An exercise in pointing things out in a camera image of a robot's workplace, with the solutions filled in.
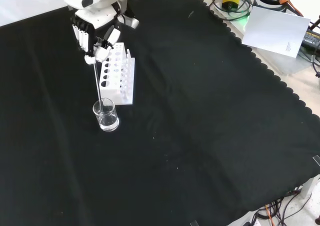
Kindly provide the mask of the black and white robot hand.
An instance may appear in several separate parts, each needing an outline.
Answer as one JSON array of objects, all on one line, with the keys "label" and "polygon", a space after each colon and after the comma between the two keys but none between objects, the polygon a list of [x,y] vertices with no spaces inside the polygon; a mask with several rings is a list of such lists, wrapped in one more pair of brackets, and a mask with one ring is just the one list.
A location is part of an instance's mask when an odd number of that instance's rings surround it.
[{"label": "black and white robot hand", "polygon": [[75,10],[72,28],[79,49],[88,65],[104,62],[121,31],[119,24],[133,29],[139,21],[128,6],[128,0],[64,0]]}]

